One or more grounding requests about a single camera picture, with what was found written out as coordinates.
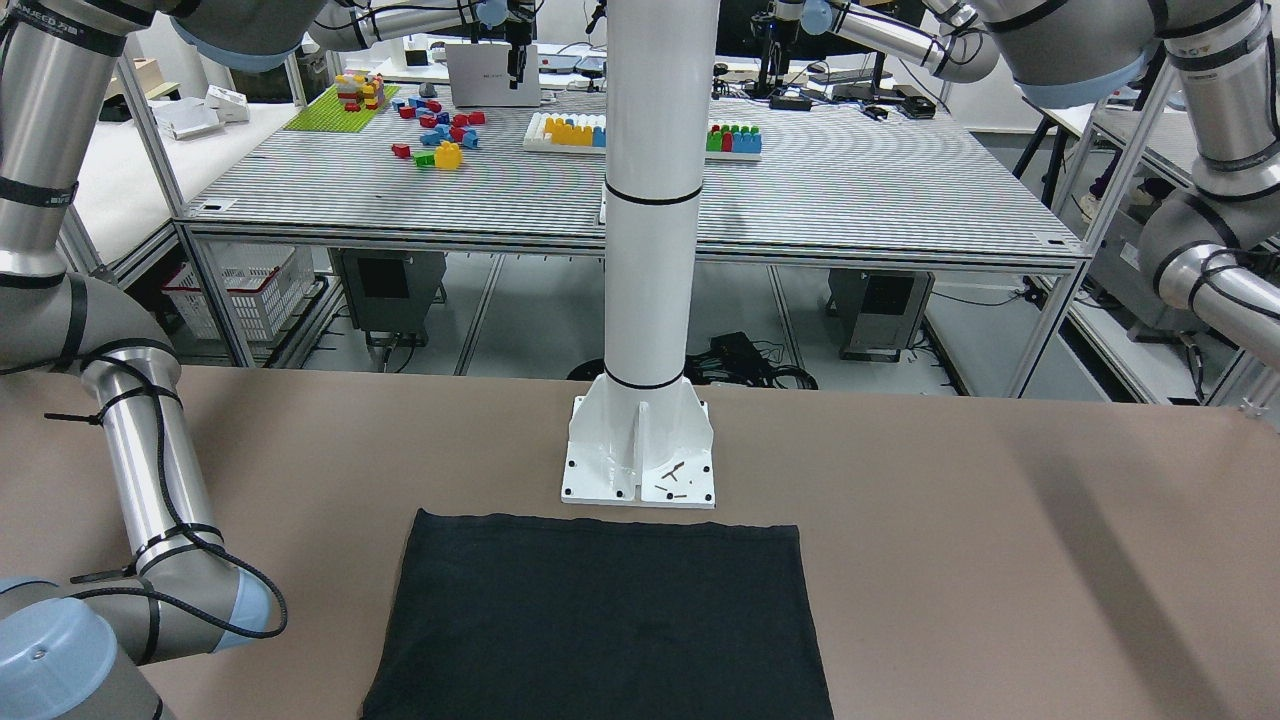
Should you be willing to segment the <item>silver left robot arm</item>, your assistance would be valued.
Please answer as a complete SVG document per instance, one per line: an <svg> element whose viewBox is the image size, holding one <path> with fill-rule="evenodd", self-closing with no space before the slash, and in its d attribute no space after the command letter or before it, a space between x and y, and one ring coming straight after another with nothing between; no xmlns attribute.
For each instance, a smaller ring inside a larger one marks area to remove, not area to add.
<svg viewBox="0 0 1280 720"><path fill-rule="evenodd" d="M1156 53L1181 95L1153 94L1153 141L1181 173L1146 222L1148 291L1268 368L1277 284L1248 252L1277 238L1277 40L1268 1L937 1L942 22L988 32L1024 97L1042 109L1098 101Z"/></svg>

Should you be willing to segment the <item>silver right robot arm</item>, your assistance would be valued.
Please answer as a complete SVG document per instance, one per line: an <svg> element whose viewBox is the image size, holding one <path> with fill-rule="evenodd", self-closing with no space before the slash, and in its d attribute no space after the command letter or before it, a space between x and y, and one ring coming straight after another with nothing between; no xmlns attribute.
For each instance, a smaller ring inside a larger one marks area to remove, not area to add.
<svg viewBox="0 0 1280 720"><path fill-rule="evenodd" d="M284 632L285 600L225 550L152 315L56 249L127 37L169 15L227 67L268 69L320 1L10 1L3 13L3 373L76 377L97 402L133 559L61 585L3 580L5 719L170 719L141 667Z"/></svg>

